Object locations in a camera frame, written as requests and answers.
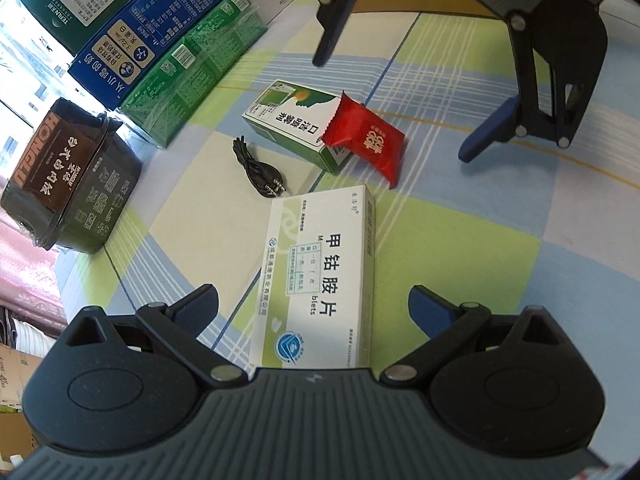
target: textured grip surface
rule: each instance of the textured grip surface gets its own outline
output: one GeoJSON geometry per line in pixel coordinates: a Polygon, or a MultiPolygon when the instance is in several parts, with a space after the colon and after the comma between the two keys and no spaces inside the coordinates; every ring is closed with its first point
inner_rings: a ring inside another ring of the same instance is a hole
{"type": "Polygon", "coordinates": [[[244,388],[209,394],[156,446],[104,458],[41,448],[10,479],[567,480],[601,464],[587,450],[518,460],[473,449],[439,426],[420,394],[368,370],[259,370],[244,388]]]}

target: barcode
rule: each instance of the barcode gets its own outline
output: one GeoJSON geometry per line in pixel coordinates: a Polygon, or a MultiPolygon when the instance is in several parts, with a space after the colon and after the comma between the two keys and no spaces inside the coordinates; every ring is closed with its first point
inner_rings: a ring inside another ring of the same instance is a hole
{"type": "Polygon", "coordinates": [[[185,68],[189,68],[191,63],[196,59],[196,57],[191,53],[191,50],[189,50],[185,45],[181,45],[176,48],[172,53],[172,57],[174,57],[175,60],[185,68]]]}
{"type": "Polygon", "coordinates": [[[240,12],[242,12],[249,6],[248,0],[231,0],[231,1],[236,4],[236,7],[240,9],[240,12]]]}
{"type": "Polygon", "coordinates": [[[367,254],[373,256],[373,205],[367,202],[367,254]]]}

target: blue box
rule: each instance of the blue box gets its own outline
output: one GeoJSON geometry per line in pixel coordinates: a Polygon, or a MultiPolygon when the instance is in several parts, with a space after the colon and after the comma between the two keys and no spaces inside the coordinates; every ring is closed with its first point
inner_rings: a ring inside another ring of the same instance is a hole
{"type": "Polygon", "coordinates": [[[69,73],[115,110],[178,38],[222,0],[133,0],[81,50],[69,73]]]}

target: pink cloth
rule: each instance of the pink cloth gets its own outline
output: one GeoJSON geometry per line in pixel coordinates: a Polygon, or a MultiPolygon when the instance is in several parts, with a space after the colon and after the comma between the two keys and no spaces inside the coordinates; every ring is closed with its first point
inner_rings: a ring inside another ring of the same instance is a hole
{"type": "MultiPolygon", "coordinates": [[[[6,181],[0,177],[0,189],[6,181]]],[[[37,325],[66,327],[54,265],[58,252],[34,247],[0,208],[0,304],[37,325]]]]}

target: yellow line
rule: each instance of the yellow line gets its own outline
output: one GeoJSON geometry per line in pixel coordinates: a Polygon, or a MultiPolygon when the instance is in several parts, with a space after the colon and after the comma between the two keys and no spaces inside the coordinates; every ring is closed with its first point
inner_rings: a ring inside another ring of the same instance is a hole
{"type": "Polygon", "coordinates": [[[440,123],[438,121],[432,121],[431,119],[419,119],[417,117],[411,117],[411,116],[408,116],[408,115],[394,114],[394,113],[391,113],[391,112],[385,112],[384,110],[372,110],[372,112],[377,114],[377,115],[384,115],[384,116],[387,116],[387,117],[393,117],[395,119],[406,119],[408,121],[414,121],[416,123],[433,124],[434,126],[444,126],[445,128],[448,128],[449,130],[457,130],[459,132],[465,132],[466,134],[470,134],[473,131],[472,128],[467,128],[466,126],[457,126],[455,124],[440,123]]]}
{"type": "Polygon", "coordinates": [[[535,144],[531,144],[530,142],[527,142],[526,140],[513,140],[512,142],[514,144],[519,144],[521,146],[525,146],[526,148],[530,148],[532,150],[536,150],[537,152],[549,153],[550,155],[555,155],[558,158],[562,158],[564,160],[568,160],[569,162],[573,162],[574,164],[577,164],[578,166],[582,166],[583,168],[587,168],[588,170],[592,170],[592,171],[595,171],[596,173],[602,174],[604,176],[608,176],[609,178],[612,178],[613,180],[617,180],[618,182],[621,182],[622,184],[626,184],[629,187],[632,187],[634,189],[640,190],[640,185],[639,184],[636,184],[635,182],[632,182],[631,180],[627,180],[626,178],[624,178],[622,176],[616,175],[615,173],[611,173],[610,171],[603,170],[602,168],[594,166],[593,164],[590,164],[588,162],[584,162],[583,160],[580,160],[579,158],[575,158],[574,156],[567,155],[565,153],[555,152],[554,150],[550,150],[549,148],[543,148],[541,146],[536,146],[535,144]]]}
{"type": "MultiPolygon", "coordinates": [[[[219,85],[219,86],[217,86],[217,88],[226,88],[226,89],[229,89],[229,90],[241,90],[241,91],[245,91],[245,92],[255,92],[255,93],[263,92],[263,90],[254,90],[253,88],[240,88],[240,87],[225,86],[225,85],[219,85]]],[[[430,119],[420,119],[418,117],[411,117],[411,116],[403,115],[403,114],[395,114],[395,113],[391,113],[391,112],[386,112],[384,110],[371,110],[371,111],[373,113],[377,114],[377,115],[380,115],[380,116],[393,117],[395,119],[405,119],[407,121],[414,121],[416,123],[422,123],[422,124],[432,124],[434,126],[442,126],[443,128],[448,128],[449,130],[456,130],[458,132],[464,132],[466,134],[470,134],[473,131],[472,128],[469,128],[467,126],[457,126],[456,124],[441,123],[441,122],[438,122],[438,121],[432,121],[430,119]]],[[[547,153],[549,155],[553,155],[553,156],[556,156],[558,158],[562,158],[562,160],[567,160],[569,162],[577,164],[578,166],[581,166],[583,168],[587,168],[588,170],[595,171],[596,173],[602,174],[604,176],[608,176],[609,178],[612,178],[613,180],[617,180],[621,184],[625,184],[626,186],[629,186],[629,187],[631,187],[633,189],[640,190],[640,184],[636,184],[635,182],[632,182],[631,180],[627,180],[623,176],[619,176],[619,175],[616,175],[615,173],[611,173],[610,171],[607,171],[607,170],[604,170],[603,168],[599,168],[597,166],[594,166],[593,164],[590,164],[588,162],[584,162],[583,160],[580,160],[579,158],[575,158],[574,156],[571,156],[571,155],[567,155],[566,153],[557,152],[556,150],[551,150],[549,148],[544,148],[542,146],[536,146],[535,144],[531,144],[530,142],[527,142],[526,140],[513,139],[511,142],[513,142],[514,144],[517,144],[519,146],[524,146],[525,148],[530,148],[530,149],[535,150],[537,152],[547,153]]]]}

